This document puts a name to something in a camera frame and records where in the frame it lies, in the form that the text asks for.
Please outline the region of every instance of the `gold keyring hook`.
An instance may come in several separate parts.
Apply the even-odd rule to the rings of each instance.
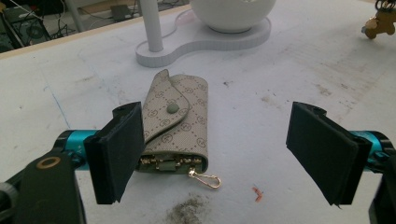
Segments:
[[[210,184],[206,183],[204,180],[198,178],[196,175],[201,176],[201,177],[205,177],[205,178],[216,179],[216,180],[218,180],[219,183],[217,185],[210,185]],[[195,178],[195,179],[199,180],[201,183],[207,185],[208,187],[210,187],[212,189],[218,189],[220,187],[220,185],[221,185],[221,180],[217,176],[215,176],[215,175],[200,175],[200,174],[195,172],[195,168],[194,167],[191,167],[189,169],[189,177],[192,177],[192,178]]]

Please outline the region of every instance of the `gray floor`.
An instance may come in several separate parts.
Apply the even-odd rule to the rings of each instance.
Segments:
[[[159,10],[163,11],[166,9],[170,9],[172,7],[179,7],[185,5],[188,1],[183,0],[167,0],[159,2]],[[137,6],[128,6],[131,10],[131,13],[134,15],[134,18],[140,17],[138,13]],[[79,10],[81,13],[81,20],[87,30],[96,29],[99,27],[107,26],[109,24],[115,23],[112,18],[112,14],[110,10],[97,12],[93,14],[88,14],[84,12],[82,9]],[[44,25],[51,37],[53,39],[60,38],[63,36],[76,34],[77,28],[73,22],[71,14],[69,12],[65,12],[63,15],[49,15],[44,18]]]

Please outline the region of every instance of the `white table surface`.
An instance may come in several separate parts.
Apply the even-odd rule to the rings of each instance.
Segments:
[[[186,8],[168,11],[162,23]],[[88,222],[369,223],[381,175],[362,175],[352,205],[329,206],[285,142],[299,101],[348,130],[377,130],[396,143],[396,36],[362,34],[374,14],[367,1],[278,0],[263,45],[197,51],[167,66],[209,83],[206,173],[222,187],[135,172],[120,203],[97,205],[89,172],[78,171]],[[48,152],[64,130],[101,129],[116,106],[143,102],[162,70],[136,62],[144,40],[143,22],[126,21],[0,54],[0,180]],[[263,191],[259,203],[254,186]],[[178,206],[194,199],[190,210]]]

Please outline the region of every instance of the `white round vase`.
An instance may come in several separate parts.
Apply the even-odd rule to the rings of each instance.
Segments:
[[[190,0],[203,23],[222,33],[242,33],[262,21],[276,0]]]

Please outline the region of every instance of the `beige monogram wallet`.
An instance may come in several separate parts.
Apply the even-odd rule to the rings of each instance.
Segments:
[[[146,149],[137,171],[194,178],[206,171],[207,88],[200,77],[169,77],[168,70],[154,77],[143,105]]]

